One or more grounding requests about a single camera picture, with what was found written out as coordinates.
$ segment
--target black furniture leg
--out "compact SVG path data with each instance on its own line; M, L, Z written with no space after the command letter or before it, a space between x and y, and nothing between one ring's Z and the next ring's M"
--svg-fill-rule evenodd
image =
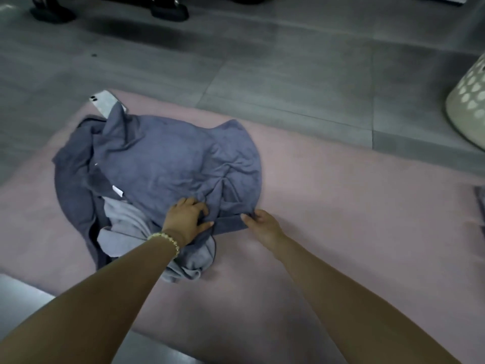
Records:
M57 0L32 0L34 7L30 10L37 20L53 24L68 23L76 19L69 9L59 5Z
M178 0L151 0L150 11L155 18L183 22L189 18L189 11Z

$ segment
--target forearm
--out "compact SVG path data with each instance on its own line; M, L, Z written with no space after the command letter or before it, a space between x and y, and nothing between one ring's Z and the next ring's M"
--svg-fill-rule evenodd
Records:
M175 255L153 238L34 313L0 344L2 363L109 363Z
M397 309L346 275L284 238L283 263L349 364L458 363Z

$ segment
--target pink blanket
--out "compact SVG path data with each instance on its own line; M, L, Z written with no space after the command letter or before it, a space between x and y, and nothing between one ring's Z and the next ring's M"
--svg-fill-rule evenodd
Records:
M114 93L136 114L206 128L230 119ZM94 272L83 240L58 207L51 164L87 113L97 113L90 103L0 190L0 268L56 294ZM261 208L463 363L483 362L485 241L472 186L484 179L241 123L261 156ZM216 241L215 263L203 278L159 281L135 328L204 361L321 363L329 342L282 266L248 231Z

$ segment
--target bracelet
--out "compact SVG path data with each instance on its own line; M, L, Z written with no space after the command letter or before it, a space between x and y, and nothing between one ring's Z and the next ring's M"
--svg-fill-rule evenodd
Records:
M171 243L172 243L172 244L175 246L175 250L177 251L177 253L175 254L175 257L174 257L174 258L178 257L178 255L179 255L179 253L180 253L180 247L179 247L179 243L177 243L177 242L176 242L176 241L173 239L173 237L172 237L172 236L167 235L165 232L156 232L156 233L154 233L154 234L151 234L151 235L149 236L149 238L147 239L147 241L148 241L148 240L150 240L151 238L153 238L153 237L157 237L157 236L161 236L162 238L167 239L168 241L170 241L170 242L171 242Z

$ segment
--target white laundry basket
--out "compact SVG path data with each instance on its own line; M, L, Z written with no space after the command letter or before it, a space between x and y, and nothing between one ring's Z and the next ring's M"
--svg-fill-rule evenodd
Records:
M446 112L459 132L485 149L485 54L448 95Z

